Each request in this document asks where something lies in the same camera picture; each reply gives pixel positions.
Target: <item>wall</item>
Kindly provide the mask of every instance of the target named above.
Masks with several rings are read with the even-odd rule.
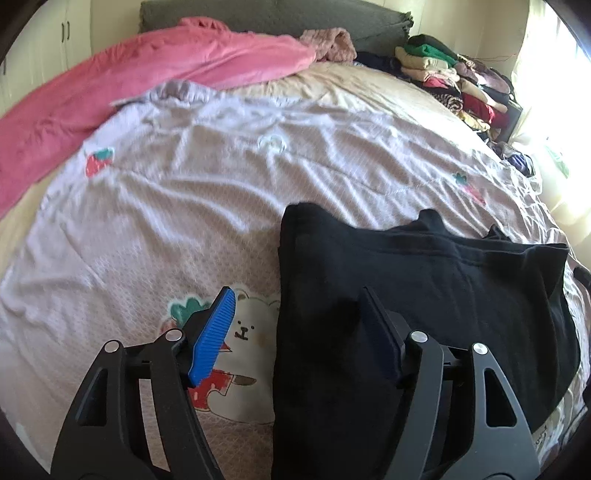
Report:
[[[427,33],[452,50],[479,58],[519,53],[525,35],[529,0],[367,0],[400,12],[411,12],[411,35]],[[103,50],[138,32],[142,0],[93,0],[92,50]],[[490,61],[511,74],[515,57]]]

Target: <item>white sheer curtain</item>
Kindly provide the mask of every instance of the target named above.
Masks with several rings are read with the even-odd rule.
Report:
[[[543,0],[530,0],[512,81],[524,108],[512,141],[534,157],[542,201],[591,267],[591,61]]]

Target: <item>pink comforter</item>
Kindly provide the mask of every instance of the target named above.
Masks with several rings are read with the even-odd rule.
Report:
[[[289,36],[234,33],[198,22],[130,38],[31,92],[0,119],[0,218],[115,112],[114,100],[166,80],[215,89],[281,78],[316,52]]]

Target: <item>metal screw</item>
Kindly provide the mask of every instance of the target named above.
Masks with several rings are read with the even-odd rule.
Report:
[[[113,353],[119,350],[119,342],[116,340],[111,340],[105,345],[105,352]]]
[[[413,339],[417,343],[425,343],[429,340],[429,337],[426,333],[421,332],[420,330],[415,330],[413,333],[410,334],[410,338]]]
[[[478,355],[486,355],[488,353],[488,347],[483,343],[475,343],[472,348]]]
[[[183,333],[178,329],[166,332],[166,339],[169,342],[178,342],[181,338],[183,338]]]

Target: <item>gray headboard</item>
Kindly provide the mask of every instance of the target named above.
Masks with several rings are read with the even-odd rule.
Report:
[[[361,0],[150,0],[140,9],[140,32],[174,27],[202,15],[231,30],[299,37],[304,30],[344,27],[357,51],[391,55],[413,26],[403,14]]]

